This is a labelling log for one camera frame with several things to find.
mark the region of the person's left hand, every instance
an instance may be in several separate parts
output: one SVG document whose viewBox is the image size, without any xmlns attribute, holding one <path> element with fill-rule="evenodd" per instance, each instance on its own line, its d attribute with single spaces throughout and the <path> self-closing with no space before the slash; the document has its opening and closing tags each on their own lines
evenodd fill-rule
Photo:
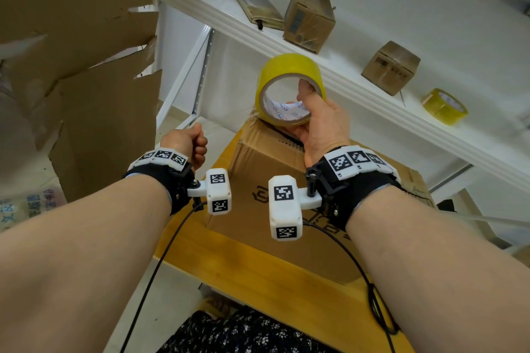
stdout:
<svg viewBox="0 0 530 353">
<path fill-rule="evenodd" d="M 195 123 L 189 129 L 171 130 L 162 137 L 160 142 L 161 147 L 172 148 L 187 156 L 194 172 L 206 159 L 204 156 L 208 151 L 206 144 L 208 144 L 208 139 L 204 136 L 200 123 Z"/>
</svg>

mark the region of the yellow packing tape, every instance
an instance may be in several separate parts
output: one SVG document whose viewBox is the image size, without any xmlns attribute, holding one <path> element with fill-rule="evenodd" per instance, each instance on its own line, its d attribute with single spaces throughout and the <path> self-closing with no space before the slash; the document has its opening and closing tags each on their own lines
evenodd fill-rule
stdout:
<svg viewBox="0 0 530 353">
<path fill-rule="evenodd" d="M 297 53 L 273 57 L 261 69 L 255 105 L 258 117 L 275 126 L 300 125 L 309 120 L 309 112 L 303 103 L 279 103 L 267 95 L 271 85 L 288 77 L 307 80 L 324 100 L 326 98 L 320 69 L 309 57 Z"/>
<path fill-rule="evenodd" d="M 433 89 L 421 102 L 425 110 L 443 124 L 454 126 L 467 116 L 467 109 L 454 96 L 439 88 Z"/>
</svg>

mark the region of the person's right arm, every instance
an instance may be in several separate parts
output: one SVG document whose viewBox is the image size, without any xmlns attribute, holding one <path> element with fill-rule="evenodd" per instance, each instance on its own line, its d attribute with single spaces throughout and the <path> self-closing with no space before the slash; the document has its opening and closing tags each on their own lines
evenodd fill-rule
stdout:
<svg viewBox="0 0 530 353">
<path fill-rule="evenodd" d="M 349 118 L 301 80 L 309 126 L 290 129 L 308 167 L 349 145 Z M 394 319 L 418 352 L 530 351 L 530 270 L 446 214 L 388 186 L 346 230 Z"/>
</svg>

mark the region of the hand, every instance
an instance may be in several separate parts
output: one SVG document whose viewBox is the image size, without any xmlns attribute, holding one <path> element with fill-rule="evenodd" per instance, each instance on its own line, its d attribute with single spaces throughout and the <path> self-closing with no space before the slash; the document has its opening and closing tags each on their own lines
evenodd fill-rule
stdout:
<svg viewBox="0 0 530 353">
<path fill-rule="evenodd" d="M 195 123 L 189 129 L 171 130 L 160 142 L 161 147 L 172 148 L 187 156 L 194 172 L 206 160 L 204 156 L 208 151 L 206 144 L 208 139 L 204 136 L 200 123 Z"/>
<path fill-rule="evenodd" d="M 331 99 L 324 101 L 306 80 L 298 82 L 298 96 L 311 113 L 309 123 L 291 126 L 288 130 L 304 143 L 304 162 L 307 168 L 320 161 L 331 149 L 350 145 L 348 114 Z"/>
</svg>

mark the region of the forearm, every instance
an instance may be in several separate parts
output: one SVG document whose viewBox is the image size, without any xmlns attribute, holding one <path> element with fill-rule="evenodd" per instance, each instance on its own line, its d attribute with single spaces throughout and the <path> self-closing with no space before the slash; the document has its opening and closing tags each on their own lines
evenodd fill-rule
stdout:
<svg viewBox="0 0 530 353">
<path fill-rule="evenodd" d="M 530 271 L 444 215 L 387 187 L 347 231 L 417 351 L 527 351 Z"/>
<path fill-rule="evenodd" d="M 136 175 L 0 236 L 0 351 L 102 351 L 171 205 Z"/>
</svg>

